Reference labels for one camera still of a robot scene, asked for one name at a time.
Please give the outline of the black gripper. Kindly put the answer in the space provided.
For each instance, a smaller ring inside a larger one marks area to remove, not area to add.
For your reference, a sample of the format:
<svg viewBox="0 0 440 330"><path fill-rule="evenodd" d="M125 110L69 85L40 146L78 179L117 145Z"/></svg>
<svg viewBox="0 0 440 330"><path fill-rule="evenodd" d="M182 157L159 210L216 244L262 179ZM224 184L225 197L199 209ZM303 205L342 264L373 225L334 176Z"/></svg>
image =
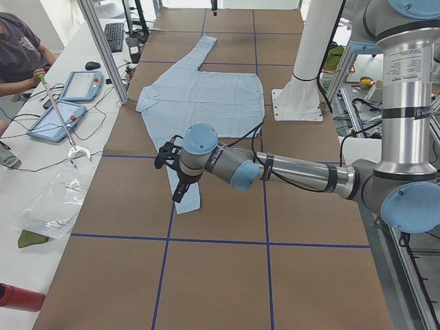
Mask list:
<svg viewBox="0 0 440 330"><path fill-rule="evenodd" d="M163 166L167 166L173 169L178 176L181 176L182 170L179 167L179 156L182 151L182 147L175 144L175 140L177 138L182 139L182 136L174 135L169 141L159 148L158 154L154 160L154 166L156 169L161 169ZM189 179L187 177L179 177L172 200L174 202L181 202L189 187Z"/></svg>

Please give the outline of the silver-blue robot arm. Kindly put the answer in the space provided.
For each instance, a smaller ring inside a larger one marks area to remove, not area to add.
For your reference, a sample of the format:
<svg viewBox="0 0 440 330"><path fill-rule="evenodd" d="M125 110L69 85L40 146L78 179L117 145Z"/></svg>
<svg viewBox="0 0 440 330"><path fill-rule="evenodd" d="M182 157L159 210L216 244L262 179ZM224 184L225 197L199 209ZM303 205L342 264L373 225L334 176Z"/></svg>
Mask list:
<svg viewBox="0 0 440 330"><path fill-rule="evenodd" d="M173 201L211 173L237 190L278 181L313 193L335 193L406 234L439 225L437 169L429 160L433 46L438 1L356 1L350 47L383 54L381 157L328 165L228 146L208 124L194 124L182 143L167 141L154 165L177 175Z"/></svg>

